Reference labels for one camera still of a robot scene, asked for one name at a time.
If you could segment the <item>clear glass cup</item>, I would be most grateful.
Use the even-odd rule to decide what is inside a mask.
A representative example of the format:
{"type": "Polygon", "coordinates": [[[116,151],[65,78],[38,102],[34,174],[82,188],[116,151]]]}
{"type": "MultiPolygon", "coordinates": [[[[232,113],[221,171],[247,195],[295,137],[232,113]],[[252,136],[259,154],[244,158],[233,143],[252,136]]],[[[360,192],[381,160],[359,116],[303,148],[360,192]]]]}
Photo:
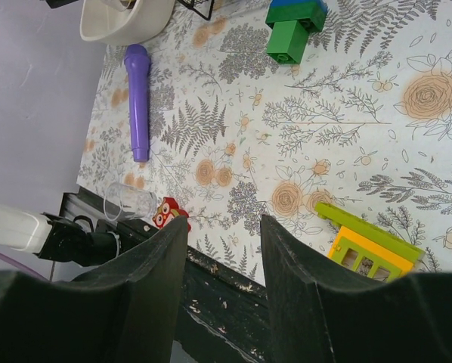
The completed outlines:
{"type": "Polygon", "coordinates": [[[104,215],[110,222],[151,219],[158,206],[155,193],[118,182],[110,184],[104,194],[104,215]]]}

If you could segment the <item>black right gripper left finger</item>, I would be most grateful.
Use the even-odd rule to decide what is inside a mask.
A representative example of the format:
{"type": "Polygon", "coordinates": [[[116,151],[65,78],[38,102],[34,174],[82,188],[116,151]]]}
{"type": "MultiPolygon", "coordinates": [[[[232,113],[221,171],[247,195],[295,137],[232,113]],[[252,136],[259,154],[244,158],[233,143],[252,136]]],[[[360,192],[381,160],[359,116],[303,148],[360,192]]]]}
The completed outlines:
{"type": "Polygon", "coordinates": [[[0,271],[0,362],[168,362],[187,220],[70,282],[0,271]]]}

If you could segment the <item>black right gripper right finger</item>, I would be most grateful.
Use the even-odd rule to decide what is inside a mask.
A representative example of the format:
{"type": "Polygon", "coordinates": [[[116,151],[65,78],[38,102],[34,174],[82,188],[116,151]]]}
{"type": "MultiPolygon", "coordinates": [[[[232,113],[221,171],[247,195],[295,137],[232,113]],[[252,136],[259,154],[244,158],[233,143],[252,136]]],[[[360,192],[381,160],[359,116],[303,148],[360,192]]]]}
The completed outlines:
{"type": "Polygon", "coordinates": [[[375,281],[271,216],[261,247],[275,362],[452,362],[452,273],[375,281]]]}

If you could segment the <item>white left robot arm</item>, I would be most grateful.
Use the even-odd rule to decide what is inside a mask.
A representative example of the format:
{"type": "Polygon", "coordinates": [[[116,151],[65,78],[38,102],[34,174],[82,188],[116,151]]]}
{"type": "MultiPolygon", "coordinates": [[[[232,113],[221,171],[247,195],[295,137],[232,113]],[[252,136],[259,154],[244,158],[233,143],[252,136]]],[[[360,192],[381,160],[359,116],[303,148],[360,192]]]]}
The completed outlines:
{"type": "Polygon", "coordinates": [[[95,231],[87,216],[70,220],[2,204],[0,245],[34,254],[40,259],[75,262],[82,267],[102,265],[121,252],[119,236],[113,232],[95,231]]]}

